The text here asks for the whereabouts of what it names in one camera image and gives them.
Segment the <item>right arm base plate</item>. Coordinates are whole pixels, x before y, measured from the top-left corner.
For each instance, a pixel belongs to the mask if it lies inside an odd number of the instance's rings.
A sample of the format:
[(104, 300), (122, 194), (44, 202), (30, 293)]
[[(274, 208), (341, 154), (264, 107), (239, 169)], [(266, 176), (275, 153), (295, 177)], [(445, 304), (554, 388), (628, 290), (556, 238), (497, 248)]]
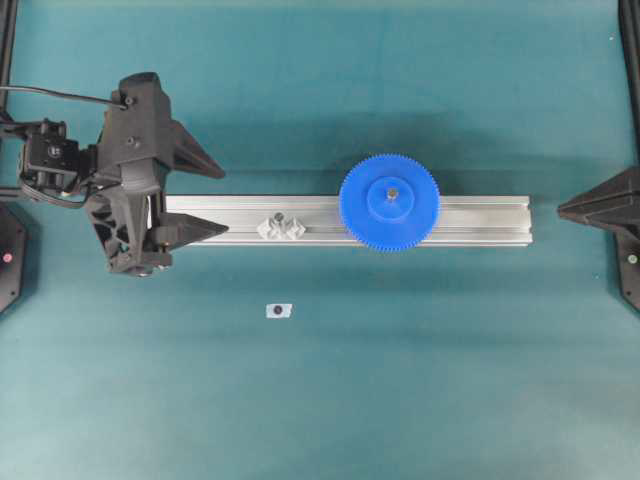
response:
[(615, 241), (621, 295), (639, 313), (639, 230), (622, 224)]

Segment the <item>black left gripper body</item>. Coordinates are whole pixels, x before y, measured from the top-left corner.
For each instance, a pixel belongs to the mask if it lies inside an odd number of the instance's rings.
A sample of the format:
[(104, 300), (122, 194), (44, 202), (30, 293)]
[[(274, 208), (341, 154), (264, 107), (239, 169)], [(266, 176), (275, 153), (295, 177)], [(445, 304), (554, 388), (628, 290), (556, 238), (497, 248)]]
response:
[(172, 265), (170, 248), (154, 238), (168, 225), (166, 177), (174, 154), (172, 119), (107, 117), (96, 145), (87, 214), (110, 272), (148, 276)]

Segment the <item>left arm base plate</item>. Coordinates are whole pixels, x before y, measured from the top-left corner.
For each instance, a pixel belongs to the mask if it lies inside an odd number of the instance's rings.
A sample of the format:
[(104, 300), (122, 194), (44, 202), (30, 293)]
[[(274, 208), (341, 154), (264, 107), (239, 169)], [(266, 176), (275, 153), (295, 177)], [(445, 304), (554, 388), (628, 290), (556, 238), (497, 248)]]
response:
[(19, 218), (1, 204), (0, 308), (6, 311), (21, 295), (27, 230)]

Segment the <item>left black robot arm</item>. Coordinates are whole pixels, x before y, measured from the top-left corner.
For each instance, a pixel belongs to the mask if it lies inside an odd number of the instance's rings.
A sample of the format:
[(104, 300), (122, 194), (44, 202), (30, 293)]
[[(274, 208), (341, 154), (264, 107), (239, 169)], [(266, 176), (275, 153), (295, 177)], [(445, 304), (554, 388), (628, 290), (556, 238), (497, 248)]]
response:
[(95, 144), (66, 135), (63, 122), (5, 122), (23, 142), (18, 188), (24, 196), (87, 213), (112, 273), (147, 276), (172, 265), (172, 251), (227, 232), (224, 224), (170, 213), (174, 170), (214, 179), (223, 170), (170, 116), (129, 120), (108, 113)]

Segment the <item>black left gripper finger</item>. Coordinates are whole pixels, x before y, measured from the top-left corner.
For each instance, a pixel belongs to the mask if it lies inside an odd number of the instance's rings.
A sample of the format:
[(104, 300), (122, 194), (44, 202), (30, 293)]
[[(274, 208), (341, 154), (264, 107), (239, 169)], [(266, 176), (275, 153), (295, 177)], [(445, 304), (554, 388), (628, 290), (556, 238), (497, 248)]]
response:
[(170, 117), (157, 120), (157, 178), (174, 171), (222, 179), (225, 172), (191, 133)]
[(153, 244), (177, 249), (216, 237), (229, 230), (227, 225), (179, 213), (162, 213), (159, 224), (153, 228)]

